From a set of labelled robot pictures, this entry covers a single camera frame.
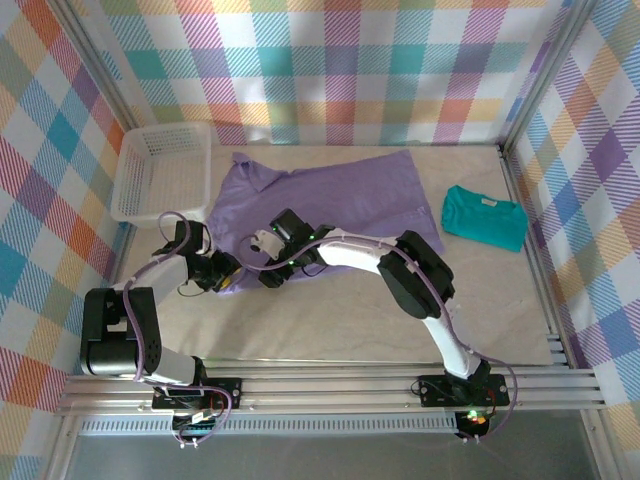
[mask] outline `table surface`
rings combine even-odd
[[[213,147],[212,205],[231,154],[277,169],[333,165],[385,155],[394,147]],[[544,313],[524,251],[516,254],[442,231],[447,189],[459,184],[508,199],[493,147],[411,147],[454,272],[455,325],[463,340],[515,364],[551,363]],[[162,246],[156,229],[137,229],[121,278]],[[196,289],[184,288],[185,294]],[[441,362],[421,322],[396,305],[381,279],[349,271],[279,289],[184,298],[174,292],[158,308],[163,345],[203,358]]]

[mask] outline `teal t-shirt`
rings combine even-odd
[[[449,189],[442,207],[445,232],[519,252],[528,227],[518,203],[495,200],[459,185]]]

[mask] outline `plaid fabric backdrop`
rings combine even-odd
[[[640,478],[640,0],[601,0],[517,147],[560,314]]]
[[[0,2],[0,479],[34,478],[123,237],[122,129],[45,0]]]
[[[74,1],[143,123],[319,145],[493,143],[571,3]]]

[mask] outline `white plastic basket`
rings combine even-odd
[[[211,199],[211,127],[204,122],[136,128],[122,139],[111,216],[157,225],[168,210],[203,221]],[[175,218],[167,222],[174,223]]]

